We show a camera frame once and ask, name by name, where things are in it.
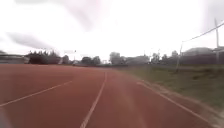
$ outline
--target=green grass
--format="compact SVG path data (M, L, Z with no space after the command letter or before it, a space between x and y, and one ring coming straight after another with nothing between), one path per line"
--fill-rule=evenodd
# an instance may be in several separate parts
M222 71L194 67L191 70L179 70L175 73L174 70L149 66L128 67L121 70L195 98L216 110L224 108L224 72Z

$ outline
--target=overcast sky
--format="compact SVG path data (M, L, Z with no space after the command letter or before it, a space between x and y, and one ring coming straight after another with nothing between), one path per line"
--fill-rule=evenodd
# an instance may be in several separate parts
M2 0L0 49L21 54L55 49L70 53L70 59L108 59L112 51L150 55L159 49L169 55L181 41L213 28L214 17L222 23L223 5L222 0ZM215 43L213 32L183 49Z

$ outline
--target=red running track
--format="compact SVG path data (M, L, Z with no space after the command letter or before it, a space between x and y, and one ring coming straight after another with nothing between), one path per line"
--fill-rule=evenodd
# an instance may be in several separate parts
M0 65L0 128L212 128L115 70Z

